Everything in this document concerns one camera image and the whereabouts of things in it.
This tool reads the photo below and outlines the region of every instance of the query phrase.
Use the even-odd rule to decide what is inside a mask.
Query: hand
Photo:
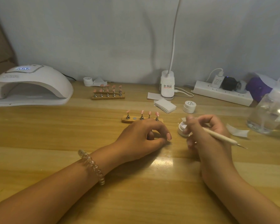
[[[221,120],[215,115],[203,115],[198,118],[189,115],[186,121],[187,127],[183,133],[193,133],[188,137],[187,144],[189,149],[195,149],[199,154],[202,178],[207,186],[214,190],[222,181],[238,175],[232,161],[231,145],[213,138],[202,128],[208,127],[209,124],[211,130],[230,137]]]
[[[157,130],[162,138],[154,139],[152,130]],[[172,139],[164,123],[154,119],[138,120],[123,130],[115,142],[124,162],[140,159],[160,149]]]

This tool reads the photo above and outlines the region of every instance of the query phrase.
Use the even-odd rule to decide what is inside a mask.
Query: metal tip
[[[241,146],[240,144],[237,144],[237,146],[242,147],[242,148],[244,148],[244,149],[247,149],[247,148],[245,148],[244,146]]]

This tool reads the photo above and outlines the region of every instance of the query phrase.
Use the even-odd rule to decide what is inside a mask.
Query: power strip
[[[211,83],[201,81],[196,82],[193,93],[245,106],[250,106],[253,101],[249,91],[247,93],[238,93],[220,88],[217,89],[211,87]]]

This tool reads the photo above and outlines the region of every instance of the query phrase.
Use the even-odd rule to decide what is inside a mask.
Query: uv nail lamp
[[[67,78],[49,66],[18,66],[0,75],[0,107],[63,105],[72,93]]]

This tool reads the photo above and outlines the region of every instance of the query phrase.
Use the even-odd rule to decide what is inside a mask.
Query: spiral hair tie bracelet
[[[100,185],[105,184],[105,177],[104,177],[101,169],[99,169],[98,166],[96,165],[95,161],[92,160],[91,156],[83,150],[79,150],[78,154],[82,159],[85,160],[84,163],[90,165],[90,167],[96,173],[96,175],[98,177],[98,182],[100,183]]]

